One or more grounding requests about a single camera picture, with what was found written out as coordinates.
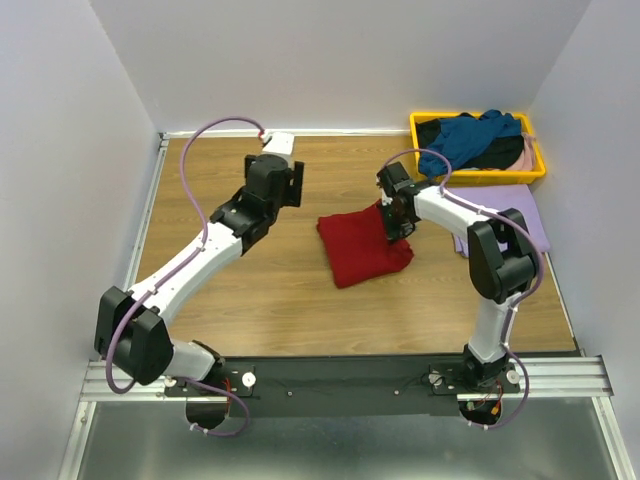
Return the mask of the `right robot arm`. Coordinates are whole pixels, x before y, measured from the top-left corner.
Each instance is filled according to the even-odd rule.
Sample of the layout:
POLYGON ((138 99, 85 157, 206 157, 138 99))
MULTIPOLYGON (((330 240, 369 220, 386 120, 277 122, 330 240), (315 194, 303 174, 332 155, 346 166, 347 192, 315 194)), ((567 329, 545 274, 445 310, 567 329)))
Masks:
POLYGON ((386 238, 395 243, 430 221, 466 238, 471 283, 482 298, 474 332, 464 346, 456 381, 480 392, 502 374, 519 304, 538 288, 542 254, 522 213, 474 204, 427 181, 415 182, 399 163, 377 173, 386 238))

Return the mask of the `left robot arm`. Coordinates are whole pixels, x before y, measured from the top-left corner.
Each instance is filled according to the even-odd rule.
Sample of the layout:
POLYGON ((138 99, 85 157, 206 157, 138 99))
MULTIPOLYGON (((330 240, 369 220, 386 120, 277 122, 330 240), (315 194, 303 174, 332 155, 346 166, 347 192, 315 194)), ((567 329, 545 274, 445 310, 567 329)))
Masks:
POLYGON ((195 341, 172 340, 168 327, 216 273, 266 236, 281 208, 300 206, 304 167, 276 154, 246 156, 244 185, 182 251, 128 290, 111 287, 102 295, 96 352, 134 384, 187 377, 197 393, 214 393, 222 380, 218 354, 195 341))

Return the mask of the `red t shirt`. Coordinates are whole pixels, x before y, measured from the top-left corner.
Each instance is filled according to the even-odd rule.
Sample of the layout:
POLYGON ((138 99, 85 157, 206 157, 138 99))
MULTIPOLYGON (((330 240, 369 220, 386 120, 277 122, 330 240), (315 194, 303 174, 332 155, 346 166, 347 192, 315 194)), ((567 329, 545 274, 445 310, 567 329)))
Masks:
POLYGON ((360 211, 319 217, 316 229, 338 289, 398 273, 414 258, 406 240, 387 240, 378 203, 360 211))

